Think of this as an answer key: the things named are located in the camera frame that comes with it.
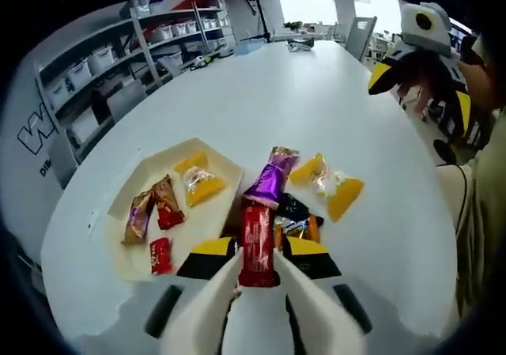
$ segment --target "chair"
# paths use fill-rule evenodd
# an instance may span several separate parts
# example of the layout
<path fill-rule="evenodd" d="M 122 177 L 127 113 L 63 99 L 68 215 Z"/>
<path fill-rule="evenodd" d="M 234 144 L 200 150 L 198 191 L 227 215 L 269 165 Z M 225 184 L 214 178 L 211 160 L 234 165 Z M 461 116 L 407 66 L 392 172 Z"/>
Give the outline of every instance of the chair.
<path fill-rule="evenodd" d="M 60 131 L 49 146 L 48 153 L 51 160 L 51 169 L 53 169 L 61 187 L 65 189 L 77 170 L 74 152 L 65 131 Z"/>
<path fill-rule="evenodd" d="M 377 20 L 377 17 L 355 17 L 353 19 L 345 49 L 360 62 L 364 58 Z"/>
<path fill-rule="evenodd" d="M 117 93 L 108 98 L 108 106 L 114 122 L 119 122 L 123 116 L 128 114 L 146 97 L 144 86 L 139 80 L 123 86 Z"/>

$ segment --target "red candy wrapper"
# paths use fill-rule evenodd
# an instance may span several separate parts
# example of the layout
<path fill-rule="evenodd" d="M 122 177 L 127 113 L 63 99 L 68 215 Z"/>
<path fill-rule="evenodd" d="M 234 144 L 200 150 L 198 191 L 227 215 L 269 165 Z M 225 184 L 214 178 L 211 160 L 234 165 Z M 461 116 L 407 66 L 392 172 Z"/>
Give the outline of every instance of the red candy wrapper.
<path fill-rule="evenodd" d="M 274 270 L 273 211 L 247 202 L 243 207 L 244 264 L 239 284 L 269 288 L 280 284 Z"/>
<path fill-rule="evenodd" d="M 151 252 L 151 273 L 168 274 L 174 269 L 171 264 L 171 242 L 168 238 L 154 240 L 149 245 Z"/>
<path fill-rule="evenodd" d="M 153 185 L 153 196 L 157 203 L 160 230 L 169 230 L 184 221 L 184 213 L 177 204 L 169 175 Z"/>

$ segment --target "yellow candy wrapper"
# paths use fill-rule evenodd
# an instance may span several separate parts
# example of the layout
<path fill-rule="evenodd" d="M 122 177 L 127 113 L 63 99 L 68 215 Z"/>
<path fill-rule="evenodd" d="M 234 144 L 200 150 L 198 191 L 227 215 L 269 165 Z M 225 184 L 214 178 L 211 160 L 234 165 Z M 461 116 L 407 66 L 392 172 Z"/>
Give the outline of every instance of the yellow candy wrapper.
<path fill-rule="evenodd" d="M 289 179 L 297 186 L 313 186 L 315 193 L 325 202 L 333 222 L 341 218 L 364 187 L 363 181 L 330 170 L 321 153 L 292 172 Z"/>
<path fill-rule="evenodd" d="M 174 167 L 183 180 L 189 207 L 204 202 L 226 187 L 225 181 L 209 172 L 208 168 L 204 152 L 197 152 Z"/>

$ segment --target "white table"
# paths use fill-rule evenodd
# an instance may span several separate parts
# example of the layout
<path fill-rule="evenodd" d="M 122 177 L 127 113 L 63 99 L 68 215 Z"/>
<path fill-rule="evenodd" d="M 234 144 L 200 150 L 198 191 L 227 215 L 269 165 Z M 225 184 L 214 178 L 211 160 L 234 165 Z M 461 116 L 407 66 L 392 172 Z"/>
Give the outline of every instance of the white table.
<path fill-rule="evenodd" d="M 64 337 L 106 330 L 132 293 L 100 226 L 114 190 L 142 156 L 195 136 L 255 173 L 273 145 L 285 145 L 363 179 L 345 216 L 327 220 L 323 244 L 407 328 L 439 334 L 455 290 L 451 217 L 421 139 L 390 93 L 368 95 L 369 77 L 334 42 L 298 53 L 274 43 L 187 72 L 137 106 L 79 167 L 47 228 L 43 279 Z"/>

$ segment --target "person's arm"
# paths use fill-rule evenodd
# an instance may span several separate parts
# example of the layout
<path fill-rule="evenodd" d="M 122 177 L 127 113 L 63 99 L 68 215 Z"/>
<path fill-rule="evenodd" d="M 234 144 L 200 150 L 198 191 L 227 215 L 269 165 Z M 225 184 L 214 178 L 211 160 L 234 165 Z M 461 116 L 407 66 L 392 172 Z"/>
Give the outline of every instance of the person's arm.
<path fill-rule="evenodd" d="M 497 97 L 493 87 L 493 70 L 489 66 L 468 65 L 457 62 L 467 83 L 471 103 L 486 111 L 501 108 L 504 103 Z"/>

